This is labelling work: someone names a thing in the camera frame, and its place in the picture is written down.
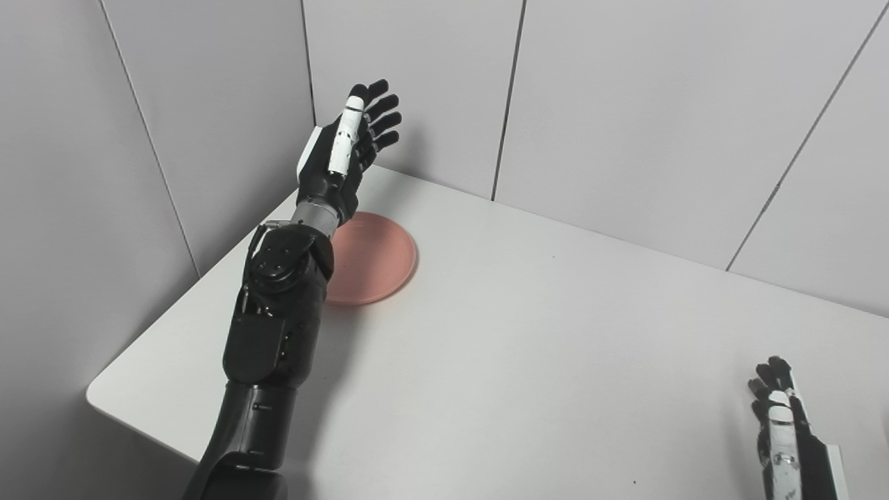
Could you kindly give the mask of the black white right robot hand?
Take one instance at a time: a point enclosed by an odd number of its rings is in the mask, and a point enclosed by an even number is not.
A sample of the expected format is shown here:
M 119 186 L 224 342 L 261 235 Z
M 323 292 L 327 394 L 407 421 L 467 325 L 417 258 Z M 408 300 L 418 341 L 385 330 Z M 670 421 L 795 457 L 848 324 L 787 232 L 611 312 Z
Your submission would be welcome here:
M 780 356 L 756 365 L 749 379 L 759 423 L 758 459 L 766 499 L 848 499 L 838 446 L 813 433 L 792 367 Z

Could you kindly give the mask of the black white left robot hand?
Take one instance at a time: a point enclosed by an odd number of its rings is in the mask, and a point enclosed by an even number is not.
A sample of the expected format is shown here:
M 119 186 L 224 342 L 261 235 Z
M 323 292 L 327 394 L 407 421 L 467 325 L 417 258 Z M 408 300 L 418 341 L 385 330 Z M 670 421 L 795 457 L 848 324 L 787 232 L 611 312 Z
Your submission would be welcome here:
M 333 208 L 342 224 L 351 219 L 358 209 L 358 189 L 367 171 L 382 149 L 396 144 L 399 133 L 394 129 L 402 123 L 402 114 L 397 111 L 399 98 L 390 92 L 387 79 L 380 79 L 363 85 L 353 86 L 349 98 L 363 99 L 361 114 L 358 116 L 358 130 L 352 140 L 347 140 L 349 157 L 347 168 L 342 174 L 331 173 L 329 169 L 334 142 L 340 121 L 355 111 L 343 108 L 336 120 L 321 129 L 307 160 L 299 169 L 299 189 L 297 202 L 321 201 Z

